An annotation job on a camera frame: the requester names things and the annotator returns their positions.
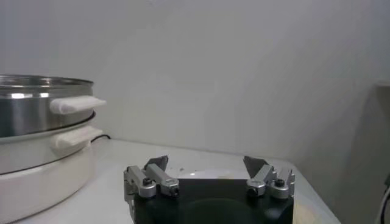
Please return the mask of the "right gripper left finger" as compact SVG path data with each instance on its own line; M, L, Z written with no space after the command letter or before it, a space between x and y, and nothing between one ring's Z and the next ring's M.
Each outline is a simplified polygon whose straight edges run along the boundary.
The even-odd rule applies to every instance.
M165 172L168 161L169 158L165 155L151 158L142 169L138 166L128 166L123 172L125 200L135 196L153 198L158 190L165 196L179 197L179 180Z

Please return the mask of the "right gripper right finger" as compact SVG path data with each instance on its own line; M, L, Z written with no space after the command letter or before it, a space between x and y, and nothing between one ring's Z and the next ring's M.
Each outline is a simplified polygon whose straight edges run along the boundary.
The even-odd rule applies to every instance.
M282 168L278 172L264 159L249 156L245 156L243 162L250 176L246 181L248 196L258 198L267 192L278 200L294 196L295 175L292 169Z

